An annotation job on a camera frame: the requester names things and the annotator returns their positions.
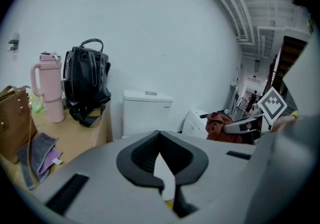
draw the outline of hand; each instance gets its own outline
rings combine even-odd
[[[296,118],[294,116],[283,116],[279,117],[273,124],[271,132],[278,132],[288,123],[294,122]]]

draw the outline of bag strap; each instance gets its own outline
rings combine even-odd
[[[11,89],[14,90],[15,94],[18,94],[18,89],[15,86],[9,85],[9,86],[5,87],[4,90],[1,91],[0,97],[5,95],[6,93],[8,93]]]
[[[92,84],[93,86],[97,86],[98,79],[97,79],[96,58],[92,52],[88,52],[88,56],[89,56],[90,66],[91,66]]]
[[[110,71],[110,67],[111,67],[111,63],[107,62],[106,67],[105,67],[105,70],[106,70],[105,74],[106,74],[107,77],[108,77],[108,73]]]
[[[67,60],[68,60],[68,54],[69,54],[71,51],[72,51],[72,50],[70,50],[70,51],[68,51],[67,53],[65,53],[66,56],[65,56],[65,58],[64,58],[64,63],[65,63],[65,64],[63,65],[63,70],[64,70],[64,71],[63,71],[63,73],[62,73],[62,78],[66,78],[66,75],[65,75],[65,74],[66,74],[66,71],[65,71],[65,70],[66,70],[66,66],[67,66],[66,63],[67,63]]]
[[[90,127],[104,112],[106,108],[106,103],[110,101],[110,98],[106,98],[104,102],[93,102],[88,101],[87,103],[78,103],[74,106],[70,107],[69,113],[73,117],[73,119],[79,121],[79,124],[84,125],[86,127]],[[101,112],[99,116],[90,116],[90,112],[95,109],[101,108]]]

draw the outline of gray cloth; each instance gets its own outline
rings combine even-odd
[[[44,173],[40,174],[40,168],[43,165],[47,154],[56,144],[57,139],[51,138],[45,133],[40,133],[31,142],[31,168],[35,173],[38,181],[41,183],[49,175],[50,170],[47,169]],[[32,181],[31,174],[28,168],[28,144],[25,144],[18,152],[17,156],[20,161],[23,179],[28,190],[34,189],[36,186]]]

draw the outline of paper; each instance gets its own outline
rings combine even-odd
[[[58,158],[55,158],[52,160],[56,165],[60,165],[63,161],[59,160]]]
[[[275,120],[287,108],[286,102],[279,95],[279,93],[272,87],[258,102],[258,107],[263,111],[263,115],[272,125]]]

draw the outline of brown leather bag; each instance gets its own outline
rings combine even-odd
[[[12,163],[18,162],[17,152],[37,133],[27,87],[7,86],[0,93],[0,153]]]

